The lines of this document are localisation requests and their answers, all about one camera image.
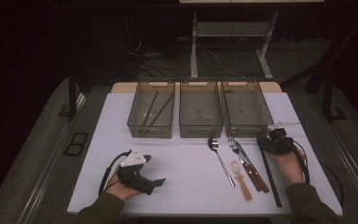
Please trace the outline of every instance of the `human hand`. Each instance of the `human hand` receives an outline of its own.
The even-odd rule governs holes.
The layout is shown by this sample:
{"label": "human hand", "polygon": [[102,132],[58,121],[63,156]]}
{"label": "human hand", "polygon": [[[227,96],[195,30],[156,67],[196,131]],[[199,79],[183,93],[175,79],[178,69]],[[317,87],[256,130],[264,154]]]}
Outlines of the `human hand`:
{"label": "human hand", "polygon": [[[305,157],[302,152],[298,150],[298,153],[302,155],[302,159],[304,160]],[[276,161],[279,170],[290,185],[305,183],[303,170],[301,169],[298,158],[293,151],[284,155],[275,155],[269,152],[267,152],[267,154],[269,154],[270,157]]]}
{"label": "human hand", "polygon": [[123,185],[119,180],[117,176],[117,170],[119,168],[119,165],[117,166],[115,173],[110,177],[110,179],[107,181],[107,188],[104,192],[110,193],[121,199],[123,202],[127,201],[130,197],[141,194],[142,192],[136,189],[129,188],[125,185]]}

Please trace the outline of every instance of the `metal spoon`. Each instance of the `metal spoon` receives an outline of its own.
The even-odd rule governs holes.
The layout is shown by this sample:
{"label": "metal spoon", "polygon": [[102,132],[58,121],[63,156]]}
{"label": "metal spoon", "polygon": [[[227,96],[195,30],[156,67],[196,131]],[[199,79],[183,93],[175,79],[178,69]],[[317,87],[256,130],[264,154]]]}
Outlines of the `metal spoon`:
{"label": "metal spoon", "polygon": [[223,169],[225,170],[226,175],[228,177],[228,180],[231,183],[231,186],[234,188],[235,183],[232,180],[231,175],[228,173],[228,170],[227,170],[225,164],[223,163],[222,159],[220,158],[219,153],[217,152],[217,149],[219,149],[219,143],[217,142],[217,140],[215,138],[210,138],[210,139],[208,139],[208,145],[209,145],[209,148],[216,153],[216,156],[217,156],[217,158],[219,158],[220,164],[222,164]]}

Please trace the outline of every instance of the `wooden knife handle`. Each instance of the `wooden knife handle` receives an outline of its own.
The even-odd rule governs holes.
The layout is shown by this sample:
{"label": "wooden knife handle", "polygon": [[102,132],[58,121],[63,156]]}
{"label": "wooden knife handle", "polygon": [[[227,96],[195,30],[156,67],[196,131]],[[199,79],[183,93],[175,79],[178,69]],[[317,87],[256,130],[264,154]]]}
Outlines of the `wooden knife handle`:
{"label": "wooden knife handle", "polygon": [[255,178],[257,179],[258,183],[260,184],[261,189],[266,193],[269,192],[269,187],[267,187],[266,183],[264,182],[263,178],[261,178],[255,167],[252,164],[250,164],[249,167],[251,168],[251,171],[255,175]]}
{"label": "wooden knife handle", "polygon": [[245,182],[243,181],[243,175],[237,175],[235,178],[238,179],[238,182],[240,182],[240,186],[241,186],[241,189],[242,189],[243,196],[245,196],[245,200],[246,201],[251,201],[252,200],[252,194],[248,190],[248,187],[246,187]]}
{"label": "wooden knife handle", "polygon": [[255,177],[254,172],[252,171],[251,167],[248,164],[243,164],[243,168],[245,168],[246,173],[248,173],[249,177],[251,177],[252,182],[255,185],[255,189],[257,189],[257,191],[262,190],[260,184],[257,181],[257,178]]}

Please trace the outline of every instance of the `black wall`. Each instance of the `black wall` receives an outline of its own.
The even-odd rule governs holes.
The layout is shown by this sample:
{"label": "black wall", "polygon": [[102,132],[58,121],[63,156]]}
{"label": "black wall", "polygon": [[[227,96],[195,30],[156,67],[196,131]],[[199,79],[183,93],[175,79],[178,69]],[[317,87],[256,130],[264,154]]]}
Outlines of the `black wall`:
{"label": "black wall", "polygon": [[54,18],[48,3],[0,2],[0,185],[66,76]]}

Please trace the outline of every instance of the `metal frame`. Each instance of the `metal frame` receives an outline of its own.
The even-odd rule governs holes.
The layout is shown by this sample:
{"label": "metal frame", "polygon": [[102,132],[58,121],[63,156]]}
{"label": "metal frame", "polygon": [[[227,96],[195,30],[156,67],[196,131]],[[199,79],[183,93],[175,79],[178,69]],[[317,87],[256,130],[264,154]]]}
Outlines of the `metal frame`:
{"label": "metal frame", "polygon": [[191,38],[190,71],[192,77],[198,76],[197,67],[197,36],[264,36],[261,49],[257,49],[255,54],[260,63],[263,74],[267,80],[273,79],[269,70],[268,62],[265,58],[275,23],[278,19],[279,11],[274,11],[270,21],[252,22],[198,22],[197,11],[193,12],[193,32]]}

